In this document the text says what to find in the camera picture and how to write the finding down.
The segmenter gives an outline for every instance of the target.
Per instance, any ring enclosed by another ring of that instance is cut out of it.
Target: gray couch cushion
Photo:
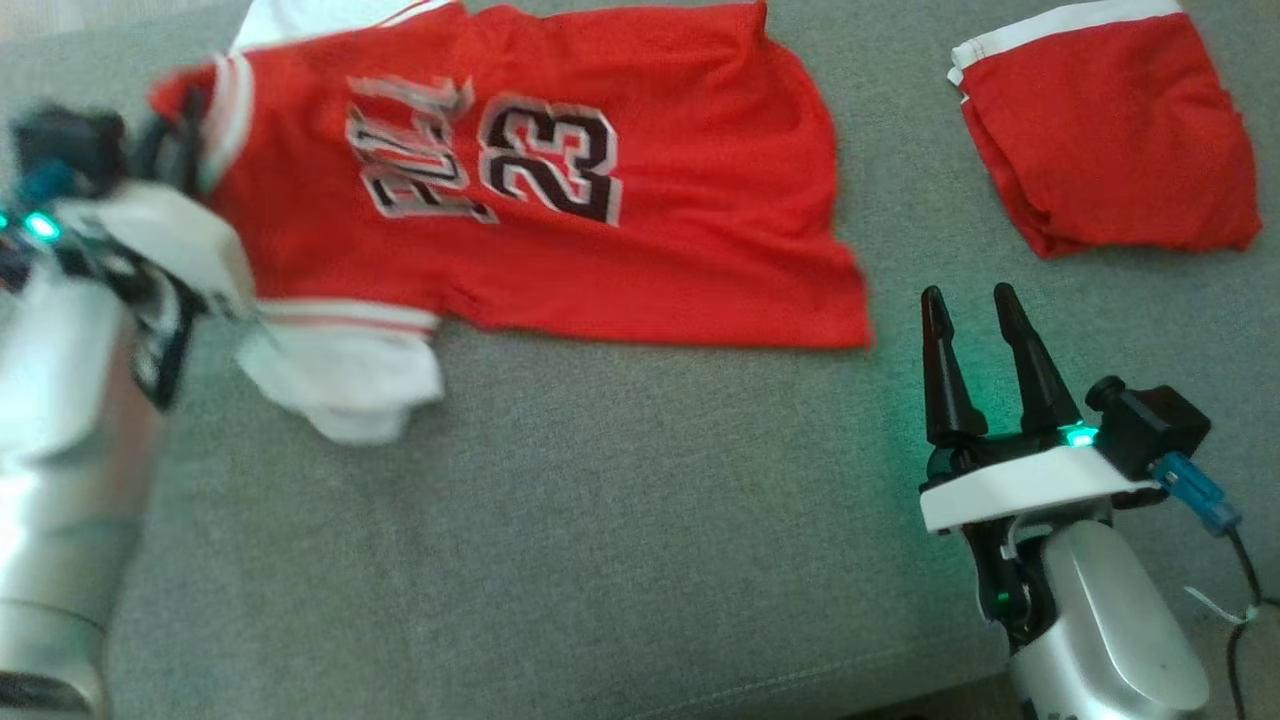
[[[550,13],[600,4],[529,0]],[[1280,237],[1248,254],[1046,263],[1009,224],[943,78],[948,50],[1052,0],[774,0],[840,131],[838,231],[870,278],[865,352],[481,334],[438,347],[451,397],[346,450],[269,406],[200,334],[110,662],[124,719],[833,717],[996,673],[959,538],[924,533],[918,296],[948,293],[975,401],[1015,427],[991,288],[1012,282],[1083,391],[1172,383],[1215,420],[1203,465],[1280,583]],[[1280,186],[1280,10],[1190,3]],[[37,97],[138,117],[166,67],[243,12],[0,47],[0,114]],[[0,173],[12,178],[6,163]],[[1120,527],[1183,583],[1244,600],[1230,550],[1172,503]],[[1206,657],[1219,662],[1217,656]],[[1225,688],[1216,688],[1225,693]]]

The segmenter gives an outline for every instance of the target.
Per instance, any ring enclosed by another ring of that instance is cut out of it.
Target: cable
[[[1244,542],[1240,539],[1240,533],[1235,528],[1229,528],[1226,530],[1226,537],[1231,541],[1231,547],[1235,548],[1235,557],[1240,561],[1240,569],[1244,570],[1244,579],[1249,583],[1249,610],[1247,614],[1252,615],[1260,606],[1270,605],[1272,607],[1280,607],[1280,601],[1262,597],[1262,585],[1258,583],[1258,571],[1253,566],[1253,559],[1249,557],[1249,552],[1244,550]],[[1231,630],[1231,637],[1226,641],[1226,679],[1231,684],[1231,702],[1235,703],[1235,717],[1236,720],[1245,720],[1244,708],[1244,694],[1240,692],[1240,674],[1238,662],[1238,650],[1240,647],[1240,638],[1244,637],[1244,630],[1248,629],[1248,621],[1240,623]]]

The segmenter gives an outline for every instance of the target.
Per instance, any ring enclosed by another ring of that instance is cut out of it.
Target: floor
[[[221,0],[0,0],[0,42],[37,35],[99,28],[133,22],[163,13],[211,5]],[[1280,618],[1265,618],[1240,648],[1242,679],[1245,697],[1252,693],[1271,696],[1274,687],[1267,678],[1272,653],[1280,647]],[[1225,646],[1230,628],[1207,612],[1196,625],[1187,628],[1196,644],[1215,691],[1208,720],[1233,717],[1226,694]],[[1018,703],[1006,678],[989,678],[934,696],[918,698],[847,720],[1021,720]]]

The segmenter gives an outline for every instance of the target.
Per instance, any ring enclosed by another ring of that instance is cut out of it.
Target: green led light
[[[1066,439],[1066,445],[1071,447],[1084,447],[1088,445],[1093,445],[1093,436],[1096,434],[1098,434],[1097,428],[1091,428],[1088,425],[1075,425],[1066,429],[1062,437],[1064,439]]]
[[[27,215],[24,224],[31,234],[45,242],[52,242],[63,236],[63,228],[58,227],[58,223],[44,213],[32,213]]]

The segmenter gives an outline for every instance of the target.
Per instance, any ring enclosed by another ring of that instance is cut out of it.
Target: folded red shorts
[[[1262,228],[1244,124],[1176,0],[1065,5],[951,58],[978,152],[1039,256],[1245,250]]]

